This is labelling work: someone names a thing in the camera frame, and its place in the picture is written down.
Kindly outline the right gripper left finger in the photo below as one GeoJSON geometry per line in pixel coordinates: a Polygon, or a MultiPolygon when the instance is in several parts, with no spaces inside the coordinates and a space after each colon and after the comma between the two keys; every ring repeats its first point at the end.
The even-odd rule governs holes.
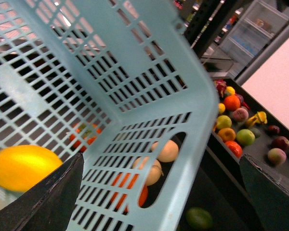
{"type": "Polygon", "coordinates": [[[83,174],[78,153],[54,172],[0,210],[0,231],[65,231],[83,174]]]}

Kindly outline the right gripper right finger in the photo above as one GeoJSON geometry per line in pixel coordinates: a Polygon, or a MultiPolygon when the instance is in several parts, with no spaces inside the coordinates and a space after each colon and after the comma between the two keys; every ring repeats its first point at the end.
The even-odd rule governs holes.
{"type": "Polygon", "coordinates": [[[239,167],[251,204],[266,231],[289,231],[289,178],[249,154],[239,167]]]}

